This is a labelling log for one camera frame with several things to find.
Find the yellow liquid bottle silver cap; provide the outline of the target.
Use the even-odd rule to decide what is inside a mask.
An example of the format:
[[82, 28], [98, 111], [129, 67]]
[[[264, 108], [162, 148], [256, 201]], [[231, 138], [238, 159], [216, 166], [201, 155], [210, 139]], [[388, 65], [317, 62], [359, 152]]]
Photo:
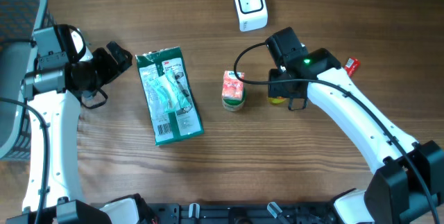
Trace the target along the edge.
[[279, 97], [268, 97], [268, 102], [271, 105], [279, 105], [279, 104], [285, 103], [286, 101], [287, 101], [287, 99], [283, 98], [281, 96], [279, 96]]

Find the light green wipes packet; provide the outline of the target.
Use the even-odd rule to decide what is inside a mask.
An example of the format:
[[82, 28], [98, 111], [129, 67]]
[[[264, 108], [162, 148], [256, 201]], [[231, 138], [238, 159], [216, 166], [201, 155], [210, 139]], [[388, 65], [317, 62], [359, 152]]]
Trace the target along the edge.
[[151, 104], [156, 115], [174, 113], [191, 105], [172, 69], [150, 80], [148, 86], [154, 95]]

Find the pink juice carton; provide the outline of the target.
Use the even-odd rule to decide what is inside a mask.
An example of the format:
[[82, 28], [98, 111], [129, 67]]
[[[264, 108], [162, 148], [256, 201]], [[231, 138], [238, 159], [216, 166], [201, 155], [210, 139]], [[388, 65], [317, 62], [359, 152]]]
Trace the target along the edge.
[[240, 101], [244, 97], [244, 83], [237, 79], [236, 74], [240, 78], [244, 78], [244, 73], [234, 71], [225, 71], [223, 75], [222, 98]]

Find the green white tape roll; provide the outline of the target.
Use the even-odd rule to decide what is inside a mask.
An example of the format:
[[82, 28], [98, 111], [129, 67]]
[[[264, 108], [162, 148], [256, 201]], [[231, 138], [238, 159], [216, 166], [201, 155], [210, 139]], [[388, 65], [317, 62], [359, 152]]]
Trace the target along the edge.
[[228, 98], [222, 98], [222, 106], [228, 111], [236, 112], [239, 111], [244, 106], [245, 101], [246, 101], [246, 90], [244, 89], [242, 91], [242, 97], [240, 101]]

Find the red white snack packet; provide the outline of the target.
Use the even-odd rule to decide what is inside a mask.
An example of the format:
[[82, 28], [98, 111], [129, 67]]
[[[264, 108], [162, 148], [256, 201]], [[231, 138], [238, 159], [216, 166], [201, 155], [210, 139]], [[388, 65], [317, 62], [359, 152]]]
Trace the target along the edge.
[[349, 77], [352, 77], [356, 70], [360, 67], [361, 62], [356, 58], [348, 58], [344, 69]]

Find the green 3M gloves package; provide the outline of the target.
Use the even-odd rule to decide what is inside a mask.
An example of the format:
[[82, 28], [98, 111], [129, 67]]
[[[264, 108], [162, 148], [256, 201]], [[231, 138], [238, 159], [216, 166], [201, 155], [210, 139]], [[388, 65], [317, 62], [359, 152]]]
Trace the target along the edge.
[[180, 47], [135, 56], [157, 146], [204, 133]]

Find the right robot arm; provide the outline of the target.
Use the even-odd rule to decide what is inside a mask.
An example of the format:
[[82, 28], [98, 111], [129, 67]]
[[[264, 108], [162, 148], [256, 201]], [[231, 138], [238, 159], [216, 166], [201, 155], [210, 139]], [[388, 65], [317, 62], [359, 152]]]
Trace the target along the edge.
[[443, 150], [420, 144], [387, 119], [326, 49], [308, 52], [288, 27], [266, 39], [276, 67], [268, 94], [301, 98], [322, 109], [363, 155], [373, 178], [365, 190], [336, 198], [343, 223], [410, 223], [443, 204]]

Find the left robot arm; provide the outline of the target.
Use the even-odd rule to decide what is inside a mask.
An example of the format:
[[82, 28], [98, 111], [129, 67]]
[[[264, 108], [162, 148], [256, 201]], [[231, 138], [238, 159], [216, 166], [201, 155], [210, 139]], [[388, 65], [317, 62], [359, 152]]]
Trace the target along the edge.
[[33, 32], [37, 56], [22, 81], [31, 114], [31, 165], [22, 214], [7, 223], [139, 223], [135, 196], [88, 205], [78, 176], [77, 125], [83, 96], [94, 96], [132, 64], [132, 54], [116, 42], [93, 53], [76, 46], [74, 26], [58, 24]]

